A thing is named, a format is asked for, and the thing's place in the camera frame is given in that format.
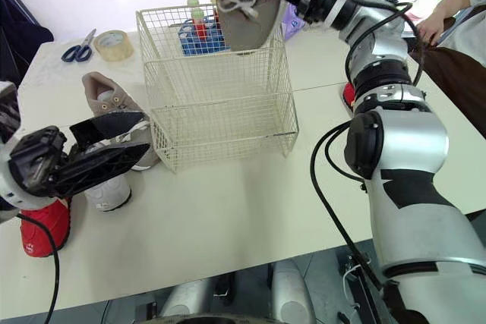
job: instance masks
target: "person's hand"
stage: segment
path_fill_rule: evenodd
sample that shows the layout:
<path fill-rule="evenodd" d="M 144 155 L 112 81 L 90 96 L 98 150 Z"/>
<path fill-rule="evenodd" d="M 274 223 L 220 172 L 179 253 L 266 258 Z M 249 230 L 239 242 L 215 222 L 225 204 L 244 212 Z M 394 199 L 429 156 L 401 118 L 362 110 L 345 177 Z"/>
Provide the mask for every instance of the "person's hand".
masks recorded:
<path fill-rule="evenodd" d="M 443 32 L 443 15 L 435 11 L 429 18 L 419 23 L 417 28 L 422 41 L 435 46 Z"/>

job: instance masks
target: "beige sneaker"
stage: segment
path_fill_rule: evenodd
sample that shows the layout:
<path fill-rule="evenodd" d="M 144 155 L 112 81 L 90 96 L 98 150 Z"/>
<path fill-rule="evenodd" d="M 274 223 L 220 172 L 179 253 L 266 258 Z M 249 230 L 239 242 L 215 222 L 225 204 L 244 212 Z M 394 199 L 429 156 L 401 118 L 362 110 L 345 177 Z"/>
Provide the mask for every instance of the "beige sneaker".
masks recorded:
<path fill-rule="evenodd" d="M 95 117 L 119 109 L 142 111 L 142 108 L 115 81 L 101 75 L 99 72 L 90 72 L 84 75 L 83 85 L 88 105 Z M 150 120 L 147 115 L 127 133 L 117 136 L 113 140 L 115 143 L 128 141 L 150 143 L 150 148 L 145 152 L 140 161 L 131 168 L 132 170 L 147 170 L 159 161 L 159 157 L 153 150 Z"/>
<path fill-rule="evenodd" d="M 280 25 L 283 0 L 217 0 L 219 22 L 232 51 L 258 49 Z"/>

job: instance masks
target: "black cable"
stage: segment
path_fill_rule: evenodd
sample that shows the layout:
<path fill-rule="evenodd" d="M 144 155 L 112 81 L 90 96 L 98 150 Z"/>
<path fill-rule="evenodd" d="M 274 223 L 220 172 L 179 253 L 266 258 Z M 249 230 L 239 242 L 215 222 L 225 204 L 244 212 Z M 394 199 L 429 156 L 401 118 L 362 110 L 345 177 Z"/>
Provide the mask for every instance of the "black cable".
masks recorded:
<path fill-rule="evenodd" d="M 103 309 L 103 315 L 101 315 L 101 320 L 99 321 L 99 324 L 103 324 L 105 322 L 106 310 L 108 309 L 108 305 L 110 302 L 111 300 L 106 301 L 105 309 Z"/>
<path fill-rule="evenodd" d="M 349 62 L 351 61 L 351 57 L 353 52 L 355 51 L 356 47 L 358 47 L 359 43 L 365 39 L 365 37 L 369 36 L 372 32 L 377 30 L 378 28 L 382 27 L 384 24 L 389 23 L 393 19 L 397 17 L 403 18 L 403 20 L 412 28 L 412 32 L 417 39 L 417 44 L 418 44 L 418 68 L 417 68 L 417 74 L 415 74 L 415 78 L 413 80 L 413 86 L 417 86 L 418 81 L 420 80 L 422 70 L 423 70 L 423 64 L 424 64 L 424 50 L 423 50 L 423 44 L 421 41 L 420 33 L 418 32 L 417 27 L 413 24 L 413 22 L 408 18 L 405 13 L 412 7 L 412 3 L 399 3 L 396 6 L 403 6 L 405 7 L 402 10 L 398 10 L 392 5 L 384 4 L 384 3 L 378 3 L 378 2 L 368 2 L 365 0 L 351 0 L 352 2 L 356 3 L 357 5 L 361 5 L 363 7 L 369 7 L 369 8 L 377 8 L 377 9 L 385 9 L 388 11 L 393 12 L 392 16 L 387 17 L 383 19 L 381 22 L 375 24 L 374 26 L 370 27 L 368 30 L 366 30 L 351 46 L 348 56 L 346 57 L 346 65 L 345 65 L 345 70 L 346 70 L 346 76 L 348 78 L 348 81 L 351 83 L 351 76 L 349 73 Z"/>
<path fill-rule="evenodd" d="M 331 156 L 329 154 L 329 148 L 331 146 L 331 144 L 334 142 L 334 140 L 340 135 L 342 134 L 342 132 L 344 132 L 346 129 L 349 128 L 349 125 L 351 124 L 351 121 L 348 121 L 347 123 L 345 123 L 344 127 L 342 127 L 341 129 L 339 129 L 338 131 L 336 131 L 332 136 L 331 138 L 327 141 L 326 143 L 326 147 L 324 149 L 324 154 L 326 155 L 326 160 L 329 162 L 329 164 L 336 170 L 338 171 L 341 175 L 347 177 L 347 178 L 350 178 L 352 180 L 355 180 L 357 182 L 361 182 L 363 183 L 363 179 L 360 178 L 359 176 L 354 176 L 354 175 L 351 175 L 349 174 L 348 172 L 346 171 L 343 171 L 338 165 L 336 165 L 336 163 L 334 163 L 334 161 L 331 159 Z"/>
<path fill-rule="evenodd" d="M 314 147 L 314 150 L 312 151 L 311 155 L 311 164 L 310 164 L 310 171 L 311 171 L 311 180 L 312 184 L 314 185 L 314 189 L 317 192 L 317 195 L 320 198 L 320 201 L 322 201 L 322 204 L 324 204 L 327 212 L 329 213 L 331 219 L 333 220 L 334 224 L 336 225 L 339 233 L 342 235 L 344 238 L 344 241 L 348 245 L 349 249 L 351 250 L 352 254 L 355 256 L 356 260 L 358 263 L 361 265 L 363 270 L 366 272 L 367 276 L 373 283 L 374 287 L 377 288 L 377 290 L 380 290 L 383 287 L 383 284 L 380 282 L 379 278 L 375 275 L 371 267 L 368 265 L 367 260 L 363 257 L 362 253 L 359 251 L 359 249 L 356 247 L 355 243 L 352 241 L 352 239 L 349 237 L 348 232 L 344 229 L 344 227 L 341 224 L 341 221 L 337 217 L 336 213 L 334 212 L 332 206 L 329 204 L 327 201 L 326 197 L 324 196 L 322 190 L 319 187 L 319 183 L 317 182 L 316 178 L 316 171 L 315 171 L 315 165 L 316 165 L 316 157 L 317 157 L 317 152 L 320 149 L 320 146 L 324 143 L 324 141 L 329 138 L 331 135 L 339 131 L 340 129 L 344 128 L 346 125 L 349 125 L 349 121 L 342 123 L 338 125 L 337 127 L 334 127 L 330 131 L 328 131 L 326 134 L 324 134 L 318 141 L 316 146 Z"/>
<path fill-rule="evenodd" d="M 58 248 L 55 245 L 54 238 L 52 237 L 51 232 L 43 223 L 38 222 L 37 220 L 32 219 L 31 217 L 26 216 L 26 215 L 21 214 L 21 213 L 18 213 L 17 217 L 19 219 L 25 220 L 26 222 L 37 225 L 39 228 L 41 228 L 44 231 L 44 233 L 46 233 L 47 238 L 49 239 L 49 243 L 51 244 L 52 255 L 54 256 L 55 281 L 54 281 L 54 292 L 52 293 L 52 299 L 51 299 L 51 307 L 49 308 L 49 311 L 47 312 L 46 320 L 44 321 L 44 324 L 48 324 L 49 321 L 51 320 L 52 313 L 54 312 L 55 302 L 58 299 L 58 291 L 59 291 L 59 255 L 58 255 Z"/>

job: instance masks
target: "tape roll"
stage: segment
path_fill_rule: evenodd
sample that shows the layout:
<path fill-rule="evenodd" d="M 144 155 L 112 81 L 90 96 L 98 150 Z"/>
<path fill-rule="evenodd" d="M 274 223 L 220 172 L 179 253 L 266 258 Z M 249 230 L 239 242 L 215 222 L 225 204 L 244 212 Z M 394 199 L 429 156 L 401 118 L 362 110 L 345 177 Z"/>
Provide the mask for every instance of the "tape roll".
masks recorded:
<path fill-rule="evenodd" d="M 94 39 L 94 47 L 105 61 L 121 61 L 134 53 L 127 33 L 122 30 L 109 30 Z"/>

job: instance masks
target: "wire basket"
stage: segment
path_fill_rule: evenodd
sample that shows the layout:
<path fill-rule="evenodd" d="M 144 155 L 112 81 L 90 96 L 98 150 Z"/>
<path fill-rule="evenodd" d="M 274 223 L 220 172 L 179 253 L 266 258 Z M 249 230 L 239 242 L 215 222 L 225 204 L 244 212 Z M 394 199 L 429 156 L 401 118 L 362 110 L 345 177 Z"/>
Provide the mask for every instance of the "wire basket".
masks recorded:
<path fill-rule="evenodd" d="M 298 122 L 282 31 L 259 49 L 230 52 L 213 6 L 199 8 L 204 37 L 191 7 L 137 12 L 157 154 L 174 172 L 263 151 L 287 156 Z"/>

